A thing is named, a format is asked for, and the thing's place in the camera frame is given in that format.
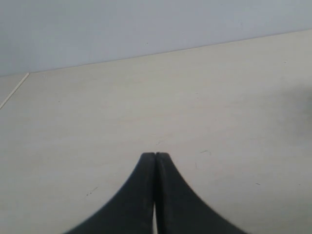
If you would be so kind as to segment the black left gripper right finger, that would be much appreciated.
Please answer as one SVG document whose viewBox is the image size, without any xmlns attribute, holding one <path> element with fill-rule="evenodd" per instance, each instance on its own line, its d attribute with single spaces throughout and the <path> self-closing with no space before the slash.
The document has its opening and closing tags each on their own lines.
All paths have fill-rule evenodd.
<svg viewBox="0 0 312 234">
<path fill-rule="evenodd" d="M 192 190 L 168 153 L 156 153 L 155 206 L 159 234 L 245 233 Z"/>
</svg>

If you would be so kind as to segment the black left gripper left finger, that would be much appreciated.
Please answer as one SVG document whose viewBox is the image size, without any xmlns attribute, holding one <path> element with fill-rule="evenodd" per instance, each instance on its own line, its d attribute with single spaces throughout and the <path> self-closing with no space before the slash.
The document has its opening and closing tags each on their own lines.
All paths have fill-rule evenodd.
<svg viewBox="0 0 312 234">
<path fill-rule="evenodd" d="M 119 191 L 69 234 L 152 234 L 155 153 L 143 153 Z"/>
</svg>

